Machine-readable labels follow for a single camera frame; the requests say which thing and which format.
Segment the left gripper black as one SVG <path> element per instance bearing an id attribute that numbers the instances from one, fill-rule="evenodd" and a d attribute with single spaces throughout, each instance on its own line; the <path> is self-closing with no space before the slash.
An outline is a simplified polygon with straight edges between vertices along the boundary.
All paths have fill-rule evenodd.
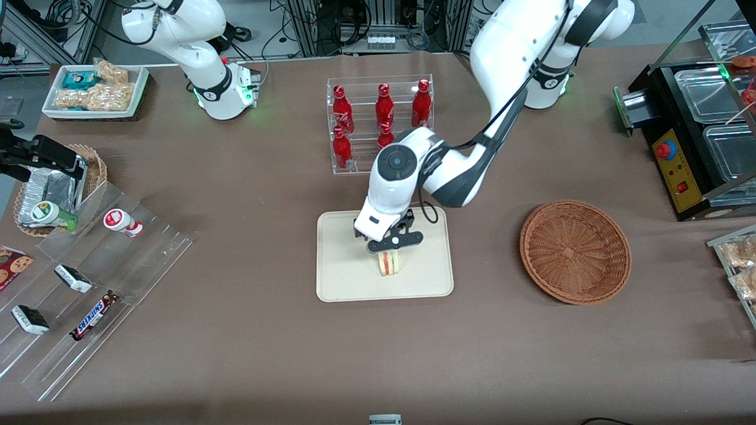
<path id="1" fill-rule="evenodd" d="M 411 209 L 399 215 L 384 214 L 373 208 L 364 208 L 354 220 L 354 229 L 368 240 L 382 241 L 399 231 L 400 221 L 410 218 L 411 213 L 413 213 Z"/>

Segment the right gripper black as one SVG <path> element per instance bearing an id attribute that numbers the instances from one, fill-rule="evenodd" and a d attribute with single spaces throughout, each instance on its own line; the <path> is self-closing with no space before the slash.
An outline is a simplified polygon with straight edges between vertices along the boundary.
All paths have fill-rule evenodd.
<path id="1" fill-rule="evenodd" d="M 78 157 L 76 151 L 44 135 L 36 135 L 32 140 L 14 135 L 1 136 L 1 173 L 17 181 L 28 181 L 31 175 L 29 166 L 33 165 L 81 179 L 82 167 Z"/>

